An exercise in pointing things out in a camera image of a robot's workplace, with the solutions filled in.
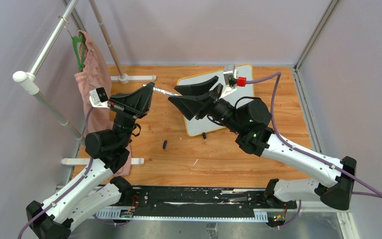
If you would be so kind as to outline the white whiteboard marker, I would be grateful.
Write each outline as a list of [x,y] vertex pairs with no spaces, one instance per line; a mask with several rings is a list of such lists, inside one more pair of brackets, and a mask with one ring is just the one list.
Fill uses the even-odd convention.
[[153,92],[160,93],[162,95],[173,97],[173,96],[181,96],[180,94],[173,93],[167,90],[163,90],[161,88],[156,87],[154,84],[143,84],[140,90],[144,91],[144,95],[151,96]]

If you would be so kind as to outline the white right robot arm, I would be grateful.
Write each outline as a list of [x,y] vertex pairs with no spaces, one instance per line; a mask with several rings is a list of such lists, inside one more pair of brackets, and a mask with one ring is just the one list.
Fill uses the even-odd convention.
[[169,101],[188,119],[208,117],[237,134],[236,143],[247,154],[273,159],[308,175],[307,179],[271,179],[264,191],[267,206],[290,201],[320,201],[341,211],[349,209],[357,162],[346,156],[329,157],[298,145],[270,127],[273,116],[258,97],[231,104],[221,93],[223,85],[213,77],[205,82],[179,85]]

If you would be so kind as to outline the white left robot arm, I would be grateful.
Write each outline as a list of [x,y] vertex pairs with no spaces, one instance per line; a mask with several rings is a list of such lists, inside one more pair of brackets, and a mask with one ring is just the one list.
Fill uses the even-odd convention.
[[138,119],[149,110],[155,84],[143,85],[131,93],[108,95],[103,87],[89,93],[93,109],[115,113],[113,126],[84,137],[89,155],[86,167],[61,190],[44,200],[32,201],[26,207],[27,223],[18,233],[22,238],[31,229],[40,239],[66,239],[83,221],[103,208],[132,201],[132,186],[116,172],[129,157],[128,145],[140,134]]

